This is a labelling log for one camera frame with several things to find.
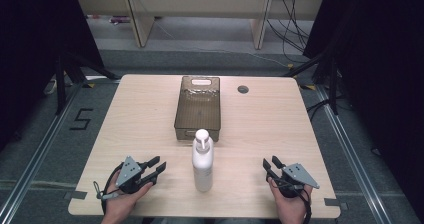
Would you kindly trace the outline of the brown translucent plastic bin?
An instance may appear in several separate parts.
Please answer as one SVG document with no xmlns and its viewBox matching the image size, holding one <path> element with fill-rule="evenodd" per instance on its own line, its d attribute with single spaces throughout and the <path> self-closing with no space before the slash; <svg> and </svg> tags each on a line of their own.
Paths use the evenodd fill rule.
<svg viewBox="0 0 424 224">
<path fill-rule="evenodd" d="M 193 140 L 205 129 L 214 142 L 221 130 L 220 78 L 183 76 L 174 121 L 178 140 Z"/>
</svg>

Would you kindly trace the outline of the pink object under desk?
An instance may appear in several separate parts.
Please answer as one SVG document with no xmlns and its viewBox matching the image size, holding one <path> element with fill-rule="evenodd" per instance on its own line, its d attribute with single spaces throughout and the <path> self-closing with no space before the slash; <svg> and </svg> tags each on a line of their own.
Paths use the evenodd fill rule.
<svg viewBox="0 0 424 224">
<path fill-rule="evenodd" d="M 118 25 L 121 23 L 130 23 L 131 20 L 128 16 L 112 16 L 109 19 L 109 22 L 113 25 Z"/>
</svg>

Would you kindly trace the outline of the person's right hand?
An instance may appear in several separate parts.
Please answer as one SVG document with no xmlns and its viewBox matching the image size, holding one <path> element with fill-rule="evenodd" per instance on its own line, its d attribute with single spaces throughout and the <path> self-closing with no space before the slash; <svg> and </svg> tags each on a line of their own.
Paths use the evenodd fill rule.
<svg viewBox="0 0 424 224">
<path fill-rule="evenodd" d="M 280 193 L 277 184 L 271 177 L 267 181 L 274 196 L 280 222 L 282 224 L 303 224 L 307 214 L 303 199 L 310 199 L 313 188 L 305 185 L 304 190 L 301 192 L 302 197 L 286 198 Z"/>
</svg>

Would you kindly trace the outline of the black metal stand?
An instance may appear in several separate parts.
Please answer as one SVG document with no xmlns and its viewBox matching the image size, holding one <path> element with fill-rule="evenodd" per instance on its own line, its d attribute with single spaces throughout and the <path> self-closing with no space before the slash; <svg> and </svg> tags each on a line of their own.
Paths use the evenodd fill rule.
<svg viewBox="0 0 424 224">
<path fill-rule="evenodd" d="M 314 65 L 317 65 L 317 67 L 312 77 L 313 82 L 315 84 L 322 84 L 325 80 L 329 81 L 329 97 L 323 101 L 323 104 L 328 104 L 333 113 L 337 115 L 337 61 L 331 51 L 323 51 L 306 63 L 290 70 L 284 74 L 284 77 L 294 77 Z"/>
<path fill-rule="evenodd" d="M 92 62 L 82 55 L 70 51 L 62 51 L 55 62 L 55 77 L 57 84 L 57 110 L 60 114 L 66 106 L 65 75 L 68 75 L 73 83 L 83 84 L 87 81 L 81 67 L 88 67 L 110 80 L 120 80 L 121 77 L 108 71 L 102 61 Z"/>
</svg>

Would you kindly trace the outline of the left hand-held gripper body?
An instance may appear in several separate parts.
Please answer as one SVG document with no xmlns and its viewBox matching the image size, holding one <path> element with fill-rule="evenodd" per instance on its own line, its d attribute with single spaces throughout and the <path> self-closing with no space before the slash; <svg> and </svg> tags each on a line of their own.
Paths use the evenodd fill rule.
<svg viewBox="0 0 424 224">
<path fill-rule="evenodd" d="M 126 194 L 139 191 L 149 182 L 147 178 L 141 177 L 148 167 L 148 162 L 136 162 L 131 156 L 127 156 L 122 163 L 116 186 Z"/>
</svg>

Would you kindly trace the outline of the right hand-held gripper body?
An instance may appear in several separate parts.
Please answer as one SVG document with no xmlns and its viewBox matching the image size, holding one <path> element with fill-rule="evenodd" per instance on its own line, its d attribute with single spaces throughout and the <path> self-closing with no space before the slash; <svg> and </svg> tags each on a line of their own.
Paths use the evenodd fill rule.
<svg viewBox="0 0 424 224">
<path fill-rule="evenodd" d="M 280 193 L 286 198 L 297 197 L 305 185 L 319 189 L 320 185 L 300 164 L 282 165 L 282 175 L 278 181 Z"/>
</svg>

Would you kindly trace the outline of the dark curtain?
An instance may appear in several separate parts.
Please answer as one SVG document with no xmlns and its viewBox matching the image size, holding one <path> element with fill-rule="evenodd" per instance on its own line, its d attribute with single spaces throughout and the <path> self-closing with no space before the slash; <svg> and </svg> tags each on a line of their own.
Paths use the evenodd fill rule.
<svg viewBox="0 0 424 224">
<path fill-rule="evenodd" d="M 0 0 L 0 151 L 55 74 L 104 64 L 78 0 Z"/>
<path fill-rule="evenodd" d="M 304 51 L 324 50 L 354 0 L 323 0 Z M 338 69 L 351 103 L 424 222 L 424 0 L 360 0 Z"/>
</svg>

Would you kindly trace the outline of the white pump bottle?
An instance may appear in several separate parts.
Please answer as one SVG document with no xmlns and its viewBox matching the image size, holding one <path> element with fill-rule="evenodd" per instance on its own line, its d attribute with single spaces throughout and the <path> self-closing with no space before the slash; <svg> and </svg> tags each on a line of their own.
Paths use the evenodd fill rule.
<svg viewBox="0 0 424 224">
<path fill-rule="evenodd" d="M 213 185 L 214 142 L 205 129 L 196 131 L 192 144 L 192 165 L 195 187 L 207 192 Z"/>
</svg>

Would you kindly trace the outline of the metal floor rail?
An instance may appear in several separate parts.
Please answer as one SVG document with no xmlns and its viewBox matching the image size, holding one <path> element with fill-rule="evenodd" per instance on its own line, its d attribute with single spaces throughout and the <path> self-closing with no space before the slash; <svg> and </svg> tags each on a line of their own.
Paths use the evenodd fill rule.
<svg viewBox="0 0 424 224">
<path fill-rule="evenodd" d="M 54 116 L 43 139 L 26 165 L 20 178 L 13 185 L 8 198 L 0 208 L 0 224 L 10 224 L 20 204 L 22 203 L 35 175 L 38 173 L 42 162 L 48 154 L 54 139 L 59 133 L 71 108 L 75 97 L 82 89 L 82 84 L 74 84 L 70 93 L 65 98 L 63 109 Z"/>
<path fill-rule="evenodd" d="M 326 104 L 324 110 L 376 223 L 393 224 L 382 199 L 352 145 L 339 115 L 334 112 L 329 103 Z"/>
</svg>

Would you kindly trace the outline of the person's left hand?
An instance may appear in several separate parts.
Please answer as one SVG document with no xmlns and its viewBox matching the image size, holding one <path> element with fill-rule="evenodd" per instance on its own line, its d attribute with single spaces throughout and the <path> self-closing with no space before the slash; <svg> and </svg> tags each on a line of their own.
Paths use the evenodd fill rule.
<svg viewBox="0 0 424 224">
<path fill-rule="evenodd" d="M 106 213 L 103 216 L 101 224 L 121 224 L 125 221 L 137 202 L 145 196 L 153 187 L 153 183 L 149 182 L 140 190 L 133 194 L 120 195 L 106 201 Z"/>
</svg>

